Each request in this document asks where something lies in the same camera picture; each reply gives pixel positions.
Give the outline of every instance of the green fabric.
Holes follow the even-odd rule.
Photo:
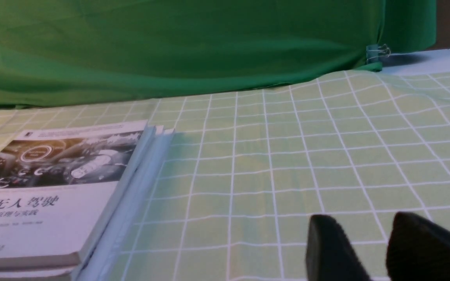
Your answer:
[[[388,0],[381,43],[393,53],[424,50],[436,41],[436,0]]]
[[[0,107],[255,89],[357,69],[381,37],[384,5],[0,0]]]

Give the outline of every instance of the black object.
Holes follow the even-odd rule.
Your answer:
[[[329,215],[311,217],[305,262],[309,281],[370,281]],[[396,213],[386,268],[392,281],[450,281],[450,231],[414,213]]]
[[[450,231],[415,213],[398,212],[386,268],[393,281],[450,281]]]
[[[310,219],[305,262],[309,281],[370,281],[343,228],[328,215]]]

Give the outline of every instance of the stack of books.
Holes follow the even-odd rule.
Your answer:
[[[87,265],[109,258],[173,134],[147,121],[19,133],[0,152],[0,281],[98,279]]]

